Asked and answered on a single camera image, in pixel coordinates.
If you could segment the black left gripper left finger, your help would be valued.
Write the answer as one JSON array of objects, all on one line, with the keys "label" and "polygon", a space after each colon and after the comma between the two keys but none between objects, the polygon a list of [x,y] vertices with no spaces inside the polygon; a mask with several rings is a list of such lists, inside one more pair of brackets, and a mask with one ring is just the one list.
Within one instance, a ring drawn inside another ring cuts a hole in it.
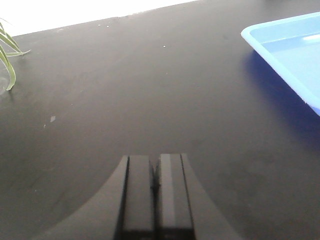
[{"label": "black left gripper left finger", "polygon": [[154,239],[153,170],[145,155],[124,155],[100,189],[37,240]]}]

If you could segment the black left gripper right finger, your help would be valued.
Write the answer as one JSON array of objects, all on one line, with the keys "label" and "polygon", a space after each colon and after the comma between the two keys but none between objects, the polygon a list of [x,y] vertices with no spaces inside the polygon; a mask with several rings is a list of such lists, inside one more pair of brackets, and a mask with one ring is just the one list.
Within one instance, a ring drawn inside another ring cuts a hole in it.
[{"label": "black left gripper right finger", "polygon": [[197,179],[186,154],[161,154],[156,168],[159,240],[240,240]]}]

